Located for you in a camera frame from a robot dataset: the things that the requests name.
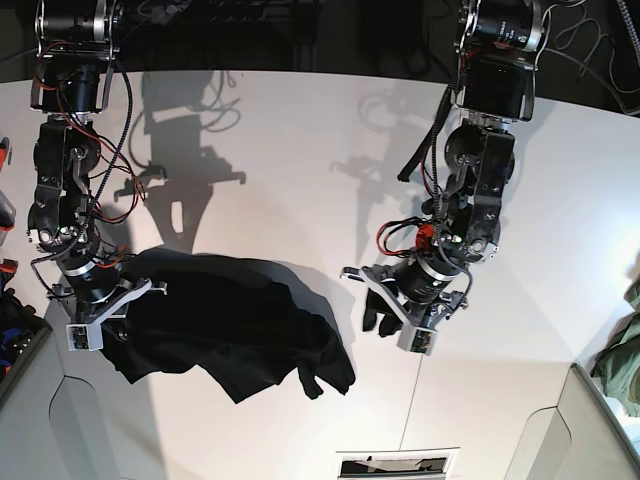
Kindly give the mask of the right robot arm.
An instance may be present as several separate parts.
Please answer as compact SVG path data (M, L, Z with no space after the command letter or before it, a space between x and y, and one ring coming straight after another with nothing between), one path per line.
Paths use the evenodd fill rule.
M95 115L108 106L111 80L124 67L120 45L137 14L131 1L40 1L35 15L38 41L31 107L45 114L33 159L37 184L27 217L27 235L40 252L37 268L53 262L65 279L49 285L49 298L70 307L70 319L88 324L118 311L132 286L122 279L124 246L103 239L103 225L123 223L100 203L111 174L129 176L133 206L146 197L123 154L133 115L126 115L120 140L99 134Z

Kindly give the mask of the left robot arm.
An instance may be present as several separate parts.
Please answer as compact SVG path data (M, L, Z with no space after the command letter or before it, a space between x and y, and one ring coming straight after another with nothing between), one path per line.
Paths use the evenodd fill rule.
M401 333L406 350L424 353L437 325L467 307L470 291L448 287L497 249L503 191L515 169L509 127L532 118L547 13L540 1L462 2L455 79L398 176L420 170L429 194L422 213L378 230L379 252L397 264L342 272L368 288L364 331Z

